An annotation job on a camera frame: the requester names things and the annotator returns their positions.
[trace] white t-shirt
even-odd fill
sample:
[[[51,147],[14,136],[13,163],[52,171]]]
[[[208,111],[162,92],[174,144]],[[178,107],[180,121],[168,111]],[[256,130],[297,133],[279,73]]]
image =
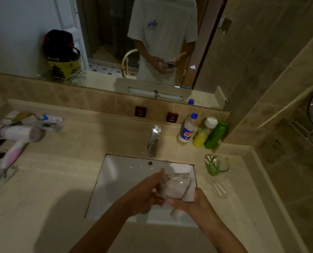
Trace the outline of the white t-shirt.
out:
[[[195,0],[135,0],[128,37],[142,41],[150,55],[172,59],[181,53],[184,39],[197,40]],[[137,80],[175,85],[175,71],[159,74],[141,57]]]

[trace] doorframe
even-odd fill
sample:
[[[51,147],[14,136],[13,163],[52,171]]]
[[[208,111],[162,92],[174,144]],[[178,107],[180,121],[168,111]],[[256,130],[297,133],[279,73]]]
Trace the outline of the doorframe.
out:
[[[207,56],[211,41],[218,27],[220,18],[226,6],[227,0],[209,0],[204,14],[195,50],[189,60],[186,73],[182,81],[182,87],[193,89],[202,67],[202,63]]]

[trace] plastic bottle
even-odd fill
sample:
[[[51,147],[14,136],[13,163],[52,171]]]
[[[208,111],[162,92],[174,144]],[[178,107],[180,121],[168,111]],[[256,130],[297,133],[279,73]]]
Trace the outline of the plastic bottle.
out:
[[[227,123],[225,121],[219,122],[207,138],[206,142],[204,143],[204,147],[207,149],[212,149],[225,134],[226,130]]]
[[[191,116],[186,119],[184,126],[181,128],[180,134],[176,140],[180,145],[184,146],[189,142],[189,139],[197,128],[197,117],[197,113],[192,113]]]
[[[207,117],[204,124],[198,128],[198,132],[193,138],[193,145],[197,148],[203,146],[213,128],[218,125],[219,121],[215,117]]]

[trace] patterned floor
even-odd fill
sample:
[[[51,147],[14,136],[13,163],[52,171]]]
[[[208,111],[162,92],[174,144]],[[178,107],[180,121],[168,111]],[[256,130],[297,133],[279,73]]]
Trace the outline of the patterned floor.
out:
[[[90,65],[90,69],[94,72],[105,73],[105,74],[110,74],[112,76],[122,77],[120,69],[97,65],[97,64],[91,64],[91,63],[89,63],[89,65]],[[137,76],[136,72],[128,72],[128,73],[130,76]]]

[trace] sleeve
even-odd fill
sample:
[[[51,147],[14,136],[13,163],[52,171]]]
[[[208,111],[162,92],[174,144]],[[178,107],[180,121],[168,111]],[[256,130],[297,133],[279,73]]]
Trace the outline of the sleeve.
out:
[[[135,0],[127,36],[133,40],[144,41],[144,25],[141,0]]]
[[[191,16],[189,17],[189,22],[187,25],[186,33],[184,38],[187,43],[189,42],[196,42],[198,39],[198,25],[197,25],[197,10],[196,10],[196,3],[193,5],[193,9],[191,12]]]

